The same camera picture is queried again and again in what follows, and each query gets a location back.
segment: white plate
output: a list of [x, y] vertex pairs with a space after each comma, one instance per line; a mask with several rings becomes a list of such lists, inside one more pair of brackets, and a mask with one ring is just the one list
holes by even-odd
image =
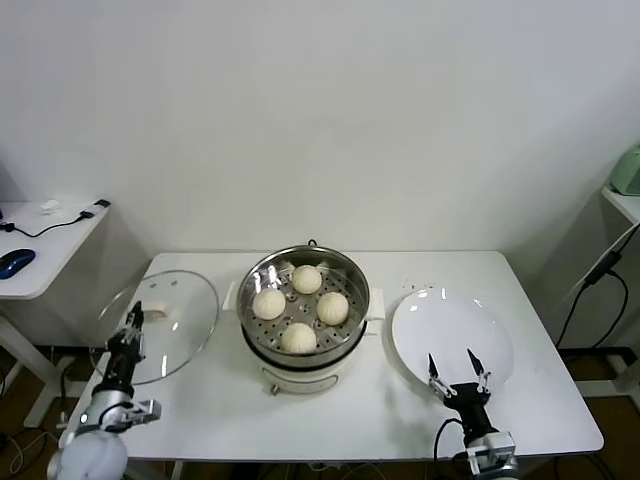
[[421, 382], [429, 381], [429, 354], [449, 385], [477, 380], [467, 348], [490, 371], [489, 388], [500, 388], [513, 371], [511, 339], [479, 300], [442, 287], [406, 297], [393, 315], [396, 351]]

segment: floor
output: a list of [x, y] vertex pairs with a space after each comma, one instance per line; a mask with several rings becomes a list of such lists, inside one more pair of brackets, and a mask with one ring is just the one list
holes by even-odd
[[[10, 370], [14, 360], [11, 356], [0, 349], [0, 367], [6, 373]], [[581, 358], [569, 364], [569, 370], [576, 380], [586, 379], [607, 379], [612, 378], [613, 372], [606, 362], [597, 358]], [[87, 379], [91, 374], [91, 365], [86, 359], [80, 359], [70, 369], [69, 375], [74, 380]], [[28, 371], [22, 370], [15, 382], [0, 399], [0, 432], [7, 435], [16, 435], [17, 442], [22, 446], [28, 445], [35, 440], [39, 432], [22, 431], [22, 421], [27, 415], [29, 408], [40, 391], [40, 382]], [[69, 412], [73, 408], [75, 401], [70, 400], [66, 408]], [[640, 415], [631, 402], [625, 398], [605, 398], [590, 399], [587, 401], [589, 408], [598, 422], [605, 437], [605, 447], [599, 456], [609, 466], [617, 480], [631, 480], [640, 478], [638, 466], [635, 463], [636, 455], [640, 452]], [[56, 424], [59, 421], [60, 402], [50, 409], [45, 422], [44, 429], [48, 432], [56, 433]], [[34, 447], [25, 452], [24, 465], [29, 466], [24, 472], [10, 477], [9, 467], [16, 451], [11, 444], [0, 445], [0, 480], [15, 478], [18, 480], [42, 480], [46, 478], [46, 466], [49, 458], [56, 450], [52, 440], [46, 440], [44, 450], [40, 455], [39, 450], [43, 448], [43, 439], [39, 440]], [[555, 479], [554, 463], [559, 480], [580, 479], [602, 479], [602, 475], [594, 465], [582, 456], [566, 456], [557, 459], [556, 462], [549, 461], [525, 477], [525, 480], [547, 480]], [[159, 471], [163, 469], [170, 472], [172, 464], [159, 462], [154, 464]], [[427, 478], [435, 479], [436, 473], [433, 464], [424, 463], [387, 463], [377, 466], [371, 465], [350, 465], [342, 468], [330, 467], [323, 472], [312, 471], [308, 465], [253, 465], [253, 464], [204, 464], [196, 463], [185, 466], [183, 479], [186, 480], [250, 480], [259, 478], [260, 480], [342, 480], [352, 478], [360, 480], [376, 479], [380, 480], [421, 480], [425, 478], [425, 467], [427, 468]], [[450, 465], [441, 466], [442, 473], [447, 474], [451, 479], [462, 478]]]

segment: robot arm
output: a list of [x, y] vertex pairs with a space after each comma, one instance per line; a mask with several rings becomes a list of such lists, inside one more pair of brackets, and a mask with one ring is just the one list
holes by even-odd
[[491, 425], [484, 406], [491, 397], [485, 371], [480, 360], [467, 349], [477, 382], [447, 385], [429, 355], [429, 386], [445, 407], [455, 410], [462, 420], [465, 456], [476, 480], [517, 480], [516, 444], [509, 432], [500, 432]]
[[125, 325], [107, 342], [110, 357], [102, 382], [93, 389], [75, 432], [51, 458], [49, 480], [120, 480], [127, 468], [127, 450], [118, 434], [160, 418], [157, 401], [133, 400], [131, 379], [144, 359], [143, 322], [142, 305], [137, 302]]

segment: glass lid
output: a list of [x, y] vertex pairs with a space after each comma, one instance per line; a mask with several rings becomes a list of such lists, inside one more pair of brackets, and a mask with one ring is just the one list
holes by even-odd
[[[119, 292], [98, 318], [96, 335], [106, 341], [125, 324], [127, 313], [140, 301], [145, 358], [137, 364], [133, 385], [168, 377], [204, 348], [218, 318], [218, 295], [202, 275], [167, 270], [142, 279]], [[91, 359], [102, 374], [109, 355], [94, 349]]]

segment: computer mouse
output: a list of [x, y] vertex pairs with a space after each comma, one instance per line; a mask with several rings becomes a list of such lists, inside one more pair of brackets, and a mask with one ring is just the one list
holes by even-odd
[[0, 257], [0, 280], [13, 277], [36, 258], [36, 252], [28, 248], [20, 248]]

